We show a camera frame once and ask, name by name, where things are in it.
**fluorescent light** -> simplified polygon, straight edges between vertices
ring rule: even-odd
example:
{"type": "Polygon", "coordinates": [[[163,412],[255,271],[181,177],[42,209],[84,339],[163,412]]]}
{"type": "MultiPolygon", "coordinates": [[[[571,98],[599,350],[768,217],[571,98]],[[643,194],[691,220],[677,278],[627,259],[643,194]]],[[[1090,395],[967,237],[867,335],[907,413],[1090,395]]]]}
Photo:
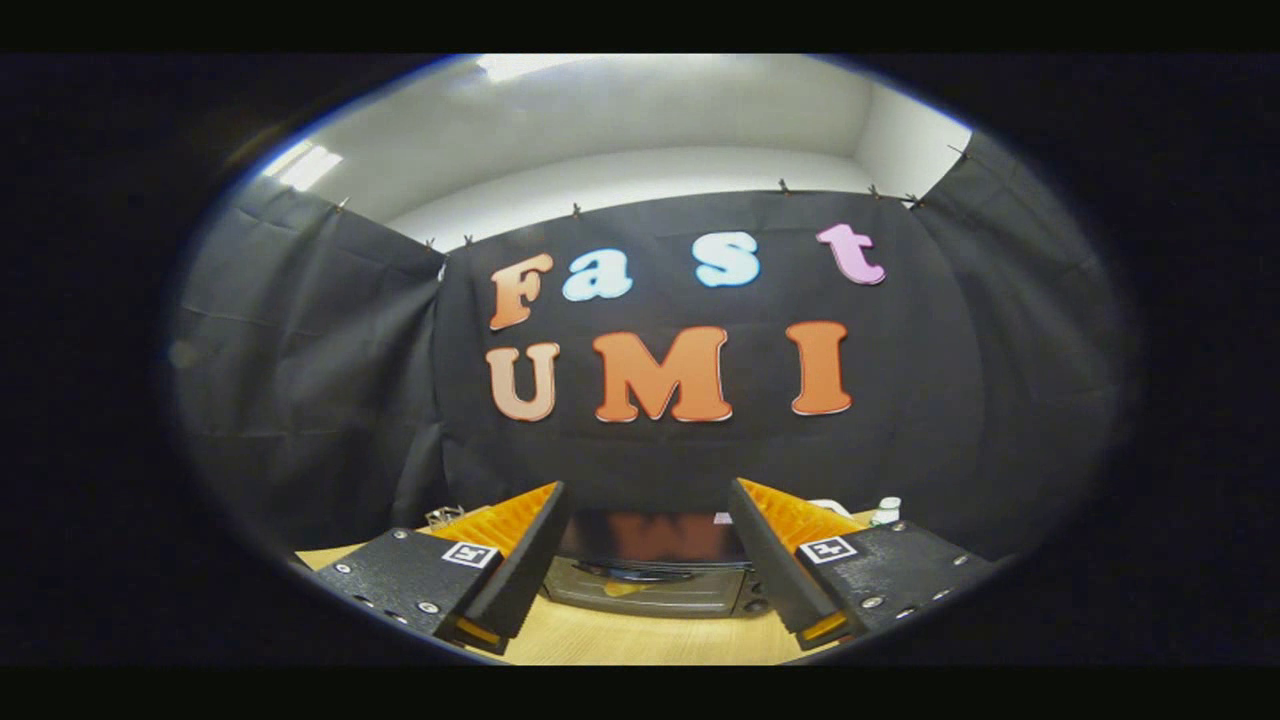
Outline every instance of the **fluorescent light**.
{"type": "Polygon", "coordinates": [[[342,163],[342,155],[329,152],[319,145],[307,151],[292,168],[280,176],[280,182],[302,191],[310,188],[321,176],[342,163]]]}
{"type": "Polygon", "coordinates": [[[302,142],[300,142],[300,143],[294,145],[293,147],[285,150],[279,158],[276,158],[275,160],[273,160],[271,164],[268,165],[265,170],[262,170],[262,174],[266,176],[266,177],[269,177],[269,178],[275,177],[275,173],[283,170],[284,167],[288,165],[289,163],[292,163],[294,158],[297,158],[298,155],[302,155],[307,150],[311,150],[311,141],[310,140],[303,140],[302,142]]]}
{"type": "Polygon", "coordinates": [[[556,65],[599,58],[599,54],[576,55],[481,55],[476,64],[484,68],[493,82],[502,82],[526,73],[545,70],[556,65]]]}

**black curtain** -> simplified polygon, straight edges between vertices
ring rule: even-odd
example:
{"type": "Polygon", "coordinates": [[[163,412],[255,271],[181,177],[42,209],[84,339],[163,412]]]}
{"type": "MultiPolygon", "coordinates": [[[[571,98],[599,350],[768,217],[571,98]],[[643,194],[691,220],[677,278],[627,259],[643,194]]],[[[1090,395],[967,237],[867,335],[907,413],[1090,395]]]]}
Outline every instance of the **black curtain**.
{"type": "Polygon", "coordinates": [[[444,256],[270,178],[211,218],[169,350],[196,470],[296,550],[421,525],[444,500],[430,352],[444,256]]]}
{"type": "Polygon", "coordinates": [[[563,480],[586,507],[721,511],[735,477],[801,497],[869,507],[904,498],[913,520],[975,552],[1025,551],[1082,501],[1123,436],[1133,356],[1123,299],[1103,263],[1043,183],[980,135],[924,199],[842,192],[727,192],[637,202],[522,228],[449,256],[435,327],[444,465],[463,505],[563,480]],[[845,278],[815,234],[846,223],[869,236],[877,286],[845,278]],[[746,232],[759,275],[704,287],[692,241],[746,232]],[[632,287],[570,301],[581,254],[616,249],[632,287]],[[526,322],[489,329],[492,273],[541,252],[554,266],[526,322]],[[832,320],[849,410],[800,416],[800,363],[786,328],[832,320]],[[634,332],[658,361],[694,325],[728,332],[721,378],[732,418],[607,424],[591,341],[634,332]],[[534,395],[525,348],[559,345],[556,407],[540,421],[502,415],[488,350],[513,347],[516,387],[534,395]]]}

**pink letter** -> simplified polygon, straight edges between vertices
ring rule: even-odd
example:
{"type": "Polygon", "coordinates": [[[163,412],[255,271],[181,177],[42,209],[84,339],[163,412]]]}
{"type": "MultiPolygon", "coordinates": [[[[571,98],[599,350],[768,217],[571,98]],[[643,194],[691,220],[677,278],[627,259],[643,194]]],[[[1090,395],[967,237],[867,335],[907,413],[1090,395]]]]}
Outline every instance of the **pink letter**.
{"type": "Polygon", "coordinates": [[[846,278],[858,284],[884,282],[884,268],[868,264],[863,256],[863,247],[873,247],[872,238],[865,234],[854,234],[852,228],[840,223],[818,233],[818,242],[831,246],[831,251],[836,255],[836,265],[846,278]]]}

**wooden table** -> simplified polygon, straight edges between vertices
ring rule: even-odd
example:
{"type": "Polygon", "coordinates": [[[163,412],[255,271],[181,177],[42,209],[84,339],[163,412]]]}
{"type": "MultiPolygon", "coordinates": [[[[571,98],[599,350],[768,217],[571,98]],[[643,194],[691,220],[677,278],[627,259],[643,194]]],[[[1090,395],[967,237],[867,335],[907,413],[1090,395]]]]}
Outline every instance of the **wooden table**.
{"type": "MultiPolygon", "coordinates": [[[[858,512],[854,519],[868,523],[872,512],[858,512]]],[[[317,570],[362,544],[297,555],[317,570]]],[[[832,647],[803,652],[773,611],[755,618],[643,618],[573,607],[538,596],[506,655],[466,650],[513,665],[776,665],[832,647]]]]}

